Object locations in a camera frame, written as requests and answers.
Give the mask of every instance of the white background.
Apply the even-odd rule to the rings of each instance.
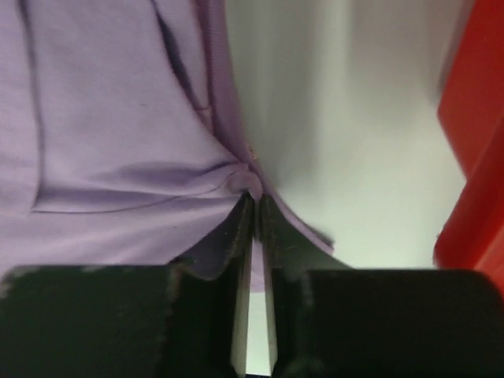
[[[436,118],[470,0],[228,0],[250,144],[356,268],[431,268],[464,177]],[[252,295],[247,370],[269,374]]]

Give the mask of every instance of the white wall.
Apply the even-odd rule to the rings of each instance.
[[[287,204],[354,267],[432,267],[464,183],[435,109],[471,4],[228,0],[250,143]],[[268,371],[260,305],[255,373]]]

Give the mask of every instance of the red object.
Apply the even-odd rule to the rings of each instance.
[[[435,259],[441,267],[485,272],[504,293],[503,0],[476,0],[439,119],[468,180]]]

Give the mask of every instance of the red panel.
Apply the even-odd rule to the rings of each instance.
[[[478,269],[504,288],[504,121],[435,245],[442,267]]]
[[[439,105],[439,119],[467,176],[503,109],[504,1],[477,0]]]
[[[468,181],[435,259],[485,272],[504,294],[504,0],[476,1],[439,119]]]

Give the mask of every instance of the lavender fabric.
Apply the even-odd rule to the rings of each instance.
[[[165,264],[244,191],[331,251],[250,156],[223,0],[21,3],[0,2],[0,275]],[[260,290],[259,243],[253,266]]]

